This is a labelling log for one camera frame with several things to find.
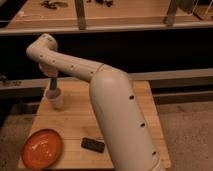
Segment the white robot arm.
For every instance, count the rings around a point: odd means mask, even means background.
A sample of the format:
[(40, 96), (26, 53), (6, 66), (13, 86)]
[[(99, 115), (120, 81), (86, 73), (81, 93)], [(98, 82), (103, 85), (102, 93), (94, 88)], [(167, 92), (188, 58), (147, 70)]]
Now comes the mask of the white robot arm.
[(126, 72), (61, 54), (49, 34), (30, 44), (26, 54), (49, 77), (61, 71), (89, 83), (90, 102), (115, 171), (166, 171)]

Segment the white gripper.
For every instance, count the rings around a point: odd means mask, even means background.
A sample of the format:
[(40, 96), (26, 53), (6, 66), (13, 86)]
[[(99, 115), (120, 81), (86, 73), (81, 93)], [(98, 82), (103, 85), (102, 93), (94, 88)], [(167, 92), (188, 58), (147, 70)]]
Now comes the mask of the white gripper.
[(50, 77), (50, 90), (55, 90), (57, 88), (58, 70), (47, 64), (40, 64), (39, 68), (45, 76)]

